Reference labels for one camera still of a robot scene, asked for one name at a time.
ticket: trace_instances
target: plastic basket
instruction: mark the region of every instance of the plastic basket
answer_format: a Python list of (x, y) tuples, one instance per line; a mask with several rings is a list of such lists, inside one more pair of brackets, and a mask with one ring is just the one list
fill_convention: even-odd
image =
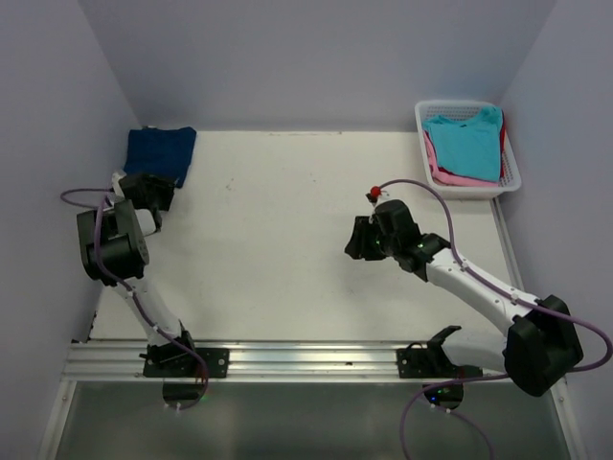
[(422, 101), (415, 105), (415, 117), (418, 122), (418, 133), (420, 136), (421, 156), (425, 168), (425, 176), (428, 184), (447, 199), (492, 199), (504, 192), (514, 192), (521, 186), (521, 177), (515, 163), (509, 134), (505, 136), (505, 149), (502, 152), (502, 165), (504, 176), (500, 179), (498, 187), (458, 187), (442, 185), (434, 181), (430, 166), (428, 165), (428, 154), (423, 141), (423, 129), (421, 124), (436, 116), (443, 115), (450, 120), (466, 120), (474, 117), (482, 107), (492, 106), (491, 103), (478, 101)]

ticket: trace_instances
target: metal table frame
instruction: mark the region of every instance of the metal table frame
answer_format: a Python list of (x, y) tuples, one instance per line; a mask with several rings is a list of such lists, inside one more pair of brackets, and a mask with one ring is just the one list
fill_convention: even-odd
[[(498, 234), (514, 286), (523, 289), (511, 240), (500, 202), (491, 202)], [(396, 349), (408, 342), (197, 342), (198, 347), (226, 347), (231, 353), (228, 377), (230, 382), (327, 382), (382, 383), (399, 380)], [(49, 423), (38, 455), (40, 460), (54, 459), (80, 381), (155, 381), (141, 375), (143, 360), (138, 356), (146, 347), (143, 341), (95, 341), (71, 345), (53, 405)], [(551, 389), (557, 416), (572, 459), (586, 458), (579, 426), (568, 395), (566, 379)]]

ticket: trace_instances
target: dark blue cloth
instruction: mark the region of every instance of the dark blue cloth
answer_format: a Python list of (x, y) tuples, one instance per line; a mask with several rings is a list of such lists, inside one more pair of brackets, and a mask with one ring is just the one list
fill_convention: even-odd
[(191, 127), (132, 129), (127, 136), (124, 171), (165, 177), (176, 181), (180, 189), (192, 163), (194, 143), (195, 131)]

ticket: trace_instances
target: folded clothes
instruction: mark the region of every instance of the folded clothes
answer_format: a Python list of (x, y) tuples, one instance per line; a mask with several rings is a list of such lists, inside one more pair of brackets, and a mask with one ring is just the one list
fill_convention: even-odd
[(450, 174), (449, 172), (439, 168), (437, 163), (437, 153), (430, 141), (428, 132), (423, 132), (423, 141), (425, 142), (425, 150), (428, 154), (428, 163), (432, 178), (444, 185), (459, 185), (463, 187), (497, 187), (497, 182), (488, 182), (486, 180), (471, 179), (470, 177), (462, 177), (460, 175)]
[(183, 187), (192, 163), (196, 132), (191, 127), (132, 129), (127, 136), (127, 174), (148, 173), (165, 177)]
[(423, 122), (439, 168), (462, 177), (497, 182), (501, 174), (502, 110), (488, 106), (468, 120), (437, 115)]

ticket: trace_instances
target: table top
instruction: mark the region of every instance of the table top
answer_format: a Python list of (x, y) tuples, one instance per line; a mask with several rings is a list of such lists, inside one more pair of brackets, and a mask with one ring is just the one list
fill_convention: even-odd
[[(146, 275), (196, 340), (421, 340), (458, 324), (495, 328), (463, 301), (393, 260), (344, 254), (373, 185), (425, 181), (416, 133), (198, 133), (185, 186), (162, 232), (147, 237)], [(440, 204), (390, 187), (424, 233), (447, 238)], [(489, 201), (449, 201), (459, 249), (508, 282)], [(104, 288), (91, 339), (145, 339)]]

